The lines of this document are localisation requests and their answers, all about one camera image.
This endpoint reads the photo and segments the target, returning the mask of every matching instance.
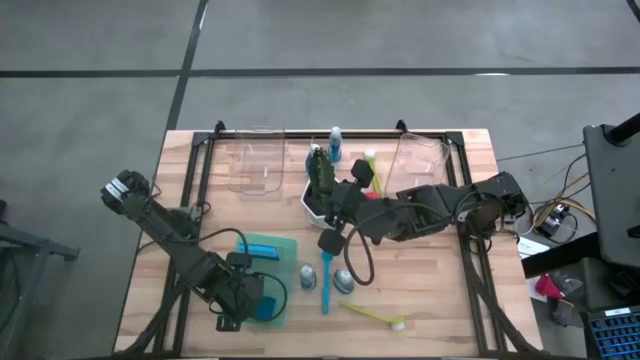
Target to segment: small bottle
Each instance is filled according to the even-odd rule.
[[[309,155],[307,155],[307,160],[304,162],[304,167],[307,169],[307,176],[310,176],[310,167],[311,167],[311,158],[313,157],[313,153],[320,149],[320,145],[311,144],[311,150],[309,150]]]
[[[333,285],[343,294],[351,294],[356,288],[351,273],[344,269],[338,269],[333,274]]]
[[[337,163],[342,157],[342,134],[340,128],[334,126],[331,128],[331,134],[329,134],[329,160],[332,163]]]
[[[309,264],[302,265],[302,268],[300,268],[300,286],[302,289],[311,292],[316,288],[317,283],[316,271]]]

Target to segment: yellow cable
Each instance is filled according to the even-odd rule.
[[[591,218],[591,220],[596,221],[596,216],[593,213],[591,213],[589,210],[587,210],[584,207],[582,207],[582,206],[578,205],[577,203],[575,203],[574,200],[561,199],[562,195],[564,194],[565,191],[567,191],[567,189],[569,189],[570,187],[572,187],[573,185],[578,183],[578,181],[580,181],[580,180],[584,179],[585,177],[587,177],[587,175],[589,175],[588,172],[582,174],[580,177],[578,177],[577,179],[575,179],[572,182],[570,182],[565,188],[560,190],[560,192],[558,192],[558,194],[553,199],[549,200],[548,206],[543,211],[541,211],[539,215],[534,215],[533,216],[533,223],[535,224],[535,226],[538,227],[538,226],[540,226],[542,224],[543,220],[539,220],[539,219],[545,219],[549,215],[551,210],[553,210],[553,205],[555,205],[555,204],[564,204],[564,205],[568,205],[568,206],[574,207],[574,208],[582,211],[583,213],[585,213],[587,216],[589,216]]]

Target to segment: red object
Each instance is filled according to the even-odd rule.
[[[562,299],[564,297],[560,289],[558,289],[556,284],[554,284],[551,278],[547,275],[540,276],[540,279],[538,279],[538,282],[536,283],[536,291],[540,295],[549,296],[554,299]]]

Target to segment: electronic device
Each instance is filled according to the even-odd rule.
[[[560,224],[569,214],[569,206],[564,204],[555,205],[542,223],[536,226],[536,231],[547,238],[552,237],[560,228]]]
[[[581,313],[587,346],[607,360],[640,359],[640,306]]]

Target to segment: blue brush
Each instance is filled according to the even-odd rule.
[[[322,252],[324,262],[324,284],[322,286],[322,315],[329,315],[329,290],[331,288],[331,262],[333,255]]]

